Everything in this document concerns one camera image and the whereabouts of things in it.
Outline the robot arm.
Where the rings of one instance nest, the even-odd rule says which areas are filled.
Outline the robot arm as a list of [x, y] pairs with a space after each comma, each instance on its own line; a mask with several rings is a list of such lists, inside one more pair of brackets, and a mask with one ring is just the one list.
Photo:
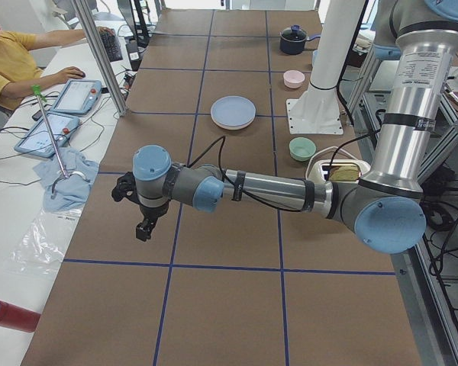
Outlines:
[[458, 51], [458, 1], [381, 1], [374, 27], [373, 52], [398, 60], [398, 68], [365, 172], [338, 181], [344, 165], [314, 154], [304, 178], [277, 178], [220, 165], [185, 165], [161, 146], [144, 146], [111, 193], [115, 201], [128, 199], [140, 208], [144, 218], [137, 238], [151, 237], [171, 201], [212, 212], [223, 197], [246, 196], [275, 209], [318, 212], [343, 223], [378, 252], [415, 246], [427, 227], [418, 174]]

